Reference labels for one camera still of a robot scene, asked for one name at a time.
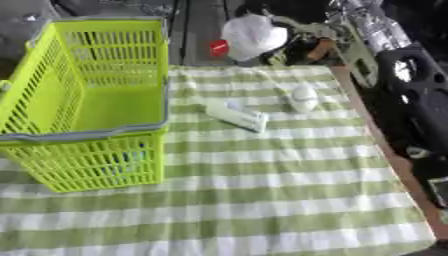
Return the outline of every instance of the floor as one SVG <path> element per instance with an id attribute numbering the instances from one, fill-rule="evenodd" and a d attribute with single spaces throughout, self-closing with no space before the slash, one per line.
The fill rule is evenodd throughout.
<path id="1" fill-rule="evenodd" d="M 242 0 L 227 0 L 229 13 L 232 16 L 236 7 Z M 188 66 L 230 66 L 235 63 L 227 58 L 212 58 L 208 54 L 208 44 L 220 37 L 220 29 L 224 24 L 226 17 L 223 10 L 222 0 L 191 0 L 190 22 L 188 26 L 188 34 L 186 37 L 186 56 L 184 65 Z M 184 37 L 183 31 L 185 29 L 185 7 L 181 6 L 181 12 L 176 16 L 173 34 L 170 42 L 170 64 L 179 65 L 181 63 L 180 49 L 182 48 L 182 39 Z M 94 12 L 93 8 L 85 9 L 84 12 Z M 241 66 L 257 65 L 257 61 L 241 63 Z M 14 62 L 2 61 L 0 59 L 0 78 L 5 78 L 11 71 Z M 391 165 L 401 177 L 405 186 L 409 189 L 412 197 L 420 206 L 426 215 L 430 225 L 434 229 L 436 236 L 439 239 L 448 239 L 448 225 L 441 222 L 440 211 L 427 199 L 422 187 L 412 174 L 412 164 L 398 156 L 390 148 L 386 142 L 382 132 L 375 125 L 371 115 L 367 111 L 361 97 L 358 94 L 353 83 L 351 83 L 350 76 L 347 70 L 343 67 L 335 67 L 333 71 L 341 81 L 341 85 L 349 95 L 354 106 L 360 114 L 362 114 L 378 140 L 384 154 L 389 159 Z"/>

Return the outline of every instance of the cable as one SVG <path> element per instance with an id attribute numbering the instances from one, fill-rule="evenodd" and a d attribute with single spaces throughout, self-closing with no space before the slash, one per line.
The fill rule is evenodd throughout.
<path id="1" fill-rule="evenodd" d="M 173 12 L 170 17 L 170 27 L 168 29 L 168 37 L 171 38 L 171 34 L 173 33 L 174 21 L 176 20 L 177 9 L 179 8 L 179 0 L 174 0 Z"/>
<path id="2" fill-rule="evenodd" d="M 79 16 L 78 13 L 67 7 L 65 4 L 62 4 L 60 0 L 50 0 L 50 4 L 53 6 L 58 6 L 61 8 L 64 12 L 68 13 L 70 16 L 77 17 Z"/>
<path id="3" fill-rule="evenodd" d="M 184 34 L 182 36 L 182 47 L 180 48 L 180 65 L 184 65 L 184 60 L 187 52 L 188 45 L 188 25 L 190 23 L 190 0 L 185 0 L 185 19 L 184 19 Z"/>
<path id="4" fill-rule="evenodd" d="M 222 0 L 222 5 L 224 7 L 224 15 L 226 17 L 226 21 L 229 21 L 230 17 L 229 17 L 229 8 L 227 6 L 227 0 Z"/>

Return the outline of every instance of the metal part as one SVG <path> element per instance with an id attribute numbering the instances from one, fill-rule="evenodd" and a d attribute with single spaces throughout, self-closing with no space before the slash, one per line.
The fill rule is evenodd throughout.
<path id="1" fill-rule="evenodd" d="M 327 13 L 329 24 L 347 28 L 349 47 L 338 44 L 336 51 L 363 87 L 378 83 L 375 56 L 383 51 L 411 45 L 411 40 L 381 9 L 382 0 L 333 0 Z"/>
<path id="2" fill-rule="evenodd" d="M 386 16 L 379 2 L 334 0 L 330 5 L 333 16 L 352 23 L 374 55 L 384 50 L 394 50 L 411 44 L 411 40 L 401 26 Z"/>

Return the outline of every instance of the white stripe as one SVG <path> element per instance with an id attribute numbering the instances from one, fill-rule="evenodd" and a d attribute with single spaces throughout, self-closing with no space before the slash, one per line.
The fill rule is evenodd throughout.
<path id="1" fill-rule="evenodd" d="M 360 118 L 356 110 L 333 110 L 333 111 L 313 111 L 305 114 L 297 114 L 295 112 L 285 113 L 285 112 L 277 112 L 277 113 L 269 113 L 269 121 L 277 122 L 277 121 L 296 121 L 296 120 L 327 120 L 327 119 L 343 119 L 341 121 L 347 119 L 355 119 Z M 197 113 L 171 113 L 170 114 L 170 123 L 176 125 L 176 123 L 197 123 L 199 121 L 210 120 L 210 117 L 207 116 L 203 112 Z"/>
<path id="2" fill-rule="evenodd" d="M 407 193 L 359 195 L 355 197 L 271 201 L 247 204 L 220 203 L 134 208 L 94 212 L 0 214 L 0 232 L 7 230 L 64 230 L 72 228 L 123 227 L 141 224 L 170 224 L 232 219 L 262 219 L 322 213 L 370 212 L 414 207 Z"/>
<path id="3" fill-rule="evenodd" d="M 207 189 L 251 189 L 279 188 L 286 186 L 342 185 L 357 182 L 396 181 L 398 178 L 390 168 L 360 168 L 331 172 L 269 173 L 240 176 L 187 176 L 169 178 L 158 185 L 134 186 L 123 189 L 51 193 L 39 184 L 0 184 L 2 198 L 39 199 L 108 196 L 117 194 L 142 194 L 148 192 L 197 191 Z"/>
<path id="4" fill-rule="evenodd" d="M 256 109 L 258 105 L 278 105 L 278 104 L 289 104 L 286 100 L 286 96 L 265 96 L 265 97 L 207 97 L 204 98 L 207 99 L 217 99 L 222 101 L 235 101 L 238 102 L 241 106 L 247 106 L 250 108 Z M 173 106 L 176 107 L 185 107 L 185 106 L 192 106 L 196 104 L 197 102 L 194 101 L 195 99 L 193 97 L 191 98 L 172 98 L 170 99 L 170 103 L 173 104 Z M 347 103 L 350 102 L 350 100 L 345 97 L 344 95 L 318 95 L 319 103 Z"/>
<path id="5" fill-rule="evenodd" d="M 187 82 L 172 82 L 170 84 L 170 90 L 172 92 L 180 91 L 180 90 L 193 90 L 198 91 L 199 94 L 201 92 L 218 92 L 222 93 L 223 91 L 228 92 L 228 96 L 233 96 L 232 92 L 240 91 L 250 93 L 251 91 L 258 90 L 272 90 L 273 95 L 279 94 L 280 92 L 275 92 L 275 88 L 281 90 L 293 90 L 299 86 L 307 86 L 312 87 L 315 90 L 319 89 L 336 89 L 340 88 L 340 84 L 337 80 L 331 81 L 305 81 L 305 80 L 297 80 L 297 82 L 274 82 L 274 81 L 266 81 L 263 83 L 225 83 L 225 84 L 213 84 L 213 83 L 197 83 L 196 81 L 187 81 Z"/>
<path id="6" fill-rule="evenodd" d="M 367 128 L 364 126 L 351 127 L 326 127 L 326 128 L 297 128 L 269 130 L 261 134 L 255 134 L 243 129 L 235 129 L 225 133 L 221 130 L 213 131 L 188 131 L 169 132 L 165 135 L 165 143 L 178 143 L 179 138 L 184 138 L 188 142 L 226 142 L 245 141 L 250 139 L 331 139 L 347 138 L 357 136 L 368 136 Z"/>
<path id="7" fill-rule="evenodd" d="M 353 147 L 306 148 L 283 150 L 254 150 L 237 152 L 194 152 L 191 149 L 184 153 L 168 153 L 165 155 L 166 166 L 186 164 L 230 164 L 230 163 L 269 163 L 283 161 L 323 161 L 339 160 L 351 157 L 381 156 L 379 149 L 373 145 Z"/>
<path id="8" fill-rule="evenodd" d="M 412 230 L 417 237 L 407 236 L 407 231 Z M 378 238 L 375 234 L 384 234 L 384 238 Z M 238 255 L 272 255 L 281 253 L 316 252 L 327 255 L 327 250 L 355 249 L 368 246 L 380 246 L 378 250 L 385 255 L 398 253 L 404 255 L 416 250 L 413 244 L 427 242 L 422 245 L 426 249 L 435 242 L 434 234 L 428 223 L 389 224 L 367 228 L 345 228 L 339 230 L 319 230 L 302 233 L 280 233 L 276 235 L 258 235 L 248 237 L 215 237 L 208 239 L 189 239 L 176 241 L 141 242 L 123 245 L 85 246 L 55 249 L 19 249 L 4 252 L 7 256 L 33 255 L 33 256 L 90 256 L 98 255 L 98 249 L 102 252 L 115 251 L 119 246 L 134 247 L 135 251 L 146 252 L 148 256 L 168 255 L 217 255 L 229 256 L 229 252 L 237 252 Z M 402 251 L 392 250 L 388 252 L 388 245 L 402 245 Z M 375 248 L 371 248 L 371 255 L 378 255 Z"/>
<path id="9" fill-rule="evenodd" d="M 254 68 L 240 68 L 229 67 L 225 69 L 170 69 L 169 76 L 187 76 L 187 77 L 227 77 L 227 76 L 266 76 L 266 77 L 306 77 L 306 76 L 320 76 L 320 75 L 332 75 L 329 68 L 325 66 L 316 67 L 300 67 L 294 69 L 264 69 L 259 67 Z"/>

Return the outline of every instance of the green stripe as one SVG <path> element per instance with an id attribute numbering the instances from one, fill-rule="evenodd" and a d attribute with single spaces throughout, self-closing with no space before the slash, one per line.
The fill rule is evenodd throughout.
<path id="1" fill-rule="evenodd" d="M 234 130 L 235 125 L 222 122 L 212 117 L 199 120 L 196 123 L 192 122 L 177 122 L 176 119 L 182 118 L 176 117 L 171 119 L 169 132 L 171 134 L 178 132 L 203 132 L 206 134 L 211 131 L 227 131 Z M 352 119 L 308 119 L 308 120 L 283 120 L 283 121 L 269 121 L 266 129 L 291 129 L 291 128 L 328 128 L 328 127 L 364 127 L 364 119 L 352 118 Z"/>
<path id="2" fill-rule="evenodd" d="M 193 76 L 184 74 L 170 75 L 171 83 L 195 83 L 198 85 L 220 85 L 229 83 L 268 83 L 265 75 L 262 74 L 223 74 L 222 76 Z M 275 83 L 304 83 L 304 82 L 331 82 L 336 81 L 332 75 L 304 75 L 304 76 L 269 76 Z"/>
<path id="3" fill-rule="evenodd" d="M 339 87 L 336 88 L 326 88 L 326 89 L 316 89 L 316 93 L 320 96 L 335 96 L 343 95 Z M 191 96 L 201 96 L 204 98 L 215 97 L 215 98 L 229 98 L 229 97 L 284 97 L 286 95 L 285 91 L 279 88 L 270 89 L 238 89 L 238 90 L 214 90 L 214 91 L 200 91 L 192 88 L 178 88 L 171 92 L 170 96 L 172 98 L 186 99 Z"/>
<path id="4" fill-rule="evenodd" d="M 0 244 L 0 250 L 115 245 L 160 240 L 207 239 L 219 236 L 278 235 L 282 232 L 303 233 L 346 227 L 341 226 L 341 220 L 347 221 L 347 224 L 356 228 L 368 228 L 395 223 L 420 223 L 421 216 L 417 211 L 411 211 L 407 208 L 362 213 L 221 220 L 219 224 L 216 221 L 201 221 L 56 231 L 9 231 L 0 233 L 0 239 L 3 241 Z M 268 241 L 268 244 L 276 244 L 277 242 Z"/>
<path id="5" fill-rule="evenodd" d="M 165 166 L 166 179 L 189 176 L 237 176 L 286 172 L 331 172 L 357 170 L 361 168 L 387 168 L 388 163 L 382 157 L 352 157 L 339 160 L 302 160 L 262 163 L 228 163 L 228 164 L 188 164 Z M 3 170 L 0 175 L 3 184 L 37 184 L 25 171 Z"/>
<path id="6" fill-rule="evenodd" d="M 140 194 L 115 194 L 85 197 L 3 198 L 3 213 L 58 213 L 157 208 L 191 205 L 243 204 L 254 202 L 297 201 L 381 195 L 396 193 L 398 181 L 325 185 L 289 186 L 280 188 L 206 189 L 198 191 L 161 191 Z"/>
<path id="7" fill-rule="evenodd" d="M 341 137 L 325 139 L 248 139 L 226 141 L 181 141 L 166 143 L 165 152 L 170 154 L 181 154 L 185 152 L 239 152 L 239 151 L 259 151 L 259 150 L 285 150 L 285 149 L 307 149 L 307 148 L 332 148 L 332 147 L 353 147 L 361 145 L 375 145 L 375 141 L 366 136 Z"/>
<path id="8" fill-rule="evenodd" d="M 406 256 L 408 253 L 417 252 L 433 245 L 434 241 L 413 241 L 401 244 L 387 244 L 378 246 L 364 246 L 361 248 L 344 248 L 325 250 L 319 254 L 315 251 L 293 252 L 293 253 L 276 253 L 275 256 Z"/>

